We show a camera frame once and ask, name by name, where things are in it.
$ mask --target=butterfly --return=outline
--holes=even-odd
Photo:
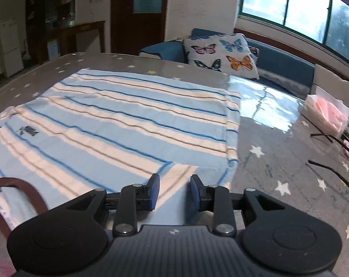
[[[191,40],[208,39],[208,38],[210,38],[209,35],[201,35],[201,36],[194,36],[194,37],[191,37]]]
[[[223,39],[220,39],[219,41],[226,48],[226,50],[229,51],[229,52],[232,52],[233,48],[236,48],[238,52],[242,52],[243,51],[240,39],[235,40],[234,43],[229,43],[229,42],[227,42],[226,40],[223,40]]]
[[[196,51],[196,53],[198,53],[198,54],[204,54],[204,53],[214,54],[215,53],[215,49],[214,49],[215,46],[216,46],[216,44],[212,43],[207,47],[191,46],[191,48],[194,49]]]
[[[238,60],[232,56],[226,56],[228,61],[231,63],[231,68],[235,71],[238,71],[240,68],[243,69],[245,67],[247,70],[251,71],[253,69],[253,65],[251,64],[251,59],[248,55],[246,55],[242,60]]]
[[[220,67],[221,67],[221,60],[220,59],[216,59],[212,66],[211,67],[208,67],[204,62],[202,61],[199,61],[199,60],[194,60],[195,64],[198,66],[198,67],[203,67],[203,68],[206,68],[206,69],[209,69],[209,70],[214,70],[214,71],[221,71],[220,70]]]
[[[253,53],[256,57],[259,57],[259,49],[250,47],[250,46],[249,46],[249,49],[250,49],[250,52]]]

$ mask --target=window frame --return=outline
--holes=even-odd
[[[256,19],[256,20],[259,20],[259,21],[262,21],[262,22],[265,22],[265,23],[268,23],[268,24],[271,24],[271,25],[274,25],[274,26],[277,26],[277,27],[280,27],[284,30],[287,30],[291,33],[294,33],[298,36],[301,36],[311,42],[313,42],[314,44],[324,48],[325,50],[329,51],[330,53],[336,55],[337,57],[339,57],[340,59],[342,59],[343,61],[345,61],[346,63],[349,64],[349,59],[345,58],[344,56],[342,56],[340,53],[336,52],[334,49],[330,48],[329,46],[326,45],[326,42],[327,42],[327,36],[328,36],[328,30],[329,30],[329,25],[331,23],[331,15],[332,15],[332,1],[333,0],[329,0],[329,6],[328,6],[328,14],[327,14],[327,21],[326,21],[326,27],[325,27],[325,30],[324,30],[324,36],[323,36],[323,42],[320,43],[316,40],[314,40],[313,38],[310,38],[294,29],[291,29],[289,27],[286,27],[285,24],[286,24],[286,18],[287,18],[287,11],[288,11],[288,3],[289,3],[289,0],[286,0],[286,7],[285,7],[285,14],[284,14],[284,19],[283,19],[283,24],[279,24],[279,23],[276,23],[276,22],[273,22],[273,21],[270,21],[268,19],[264,19],[264,18],[261,18],[259,16],[256,16],[256,15],[252,15],[252,14],[249,14],[249,13],[245,13],[243,12],[243,6],[244,6],[244,0],[240,0],[240,8],[239,8],[239,15],[241,16],[246,16],[246,17],[249,17],[249,18],[252,18],[252,19]]]

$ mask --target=blue striped cloth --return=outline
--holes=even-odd
[[[223,186],[235,174],[239,104],[236,92],[83,69],[0,114],[0,177],[30,182],[50,209],[158,173],[157,207],[144,223],[184,224],[192,174]],[[16,190],[3,190],[1,199],[15,226],[32,216]]]

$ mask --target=eyeglasses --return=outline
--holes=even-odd
[[[347,152],[349,152],[349,147],[347,147],[342,141],[340,141],[339,139],[335,138],[334,136],[332,136],[328,133],[312,133],[312,134],[310,134],[310,137],[316,137],[316,136],[329,137],[329,138],[335,140],[336,142],[338,142],[342,146],[342,148],[344,148]]]
[[[341,176],[340,173],[338,173],[336,170],[332,169],[330,166],[326,166],[326,165],[323,165],[321,163],[316,163],[315,161],[312,161],[312,160],[308,160],[308,163],[312,164],[312,165],[320,166],[321,168],[328,169],[331,172],[335,173],[337,175],[337,177],[340,178],[342,180],[342,182],[345,183],[349,188],[349,182],[343,176]]]

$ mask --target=white refrigerator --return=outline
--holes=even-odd
[[[24,68],[17,23],[13,18],[0,22],[0,42],[3,50],[4,75],[9,78]]]

